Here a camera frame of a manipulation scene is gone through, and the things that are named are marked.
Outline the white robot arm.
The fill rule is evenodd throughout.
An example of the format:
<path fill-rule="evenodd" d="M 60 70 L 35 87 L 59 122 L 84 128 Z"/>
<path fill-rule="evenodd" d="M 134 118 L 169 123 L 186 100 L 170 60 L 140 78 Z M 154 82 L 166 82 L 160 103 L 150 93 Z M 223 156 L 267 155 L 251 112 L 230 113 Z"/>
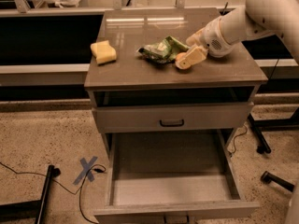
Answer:
<path fill-rule="evenodd" d="M 178 59 L 189 67 L 207 55 L 223 57 L 234 44 L 276 35 L 299 62 L 299 3 L 297 0 L 246 0 L 243 7 L 211 21 L 187 38 L 191 49 Z"/>

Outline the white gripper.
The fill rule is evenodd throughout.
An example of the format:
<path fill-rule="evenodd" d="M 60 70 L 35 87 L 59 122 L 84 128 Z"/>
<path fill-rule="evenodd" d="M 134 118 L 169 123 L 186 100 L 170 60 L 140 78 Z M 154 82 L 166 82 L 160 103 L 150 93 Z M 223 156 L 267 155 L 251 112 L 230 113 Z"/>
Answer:
<path fill-rule="evenodd" d="M 221 34 L 221 17 L 209 22 L 203 29 L 198 30 L 186 39 L 186 44 L 191 46 L 183 56 L 185 69 L 198 64 L 206 59 L 207 49 L 210 56 L 221 58 L 228 55 L 233 46 L 226 42 Z"/>

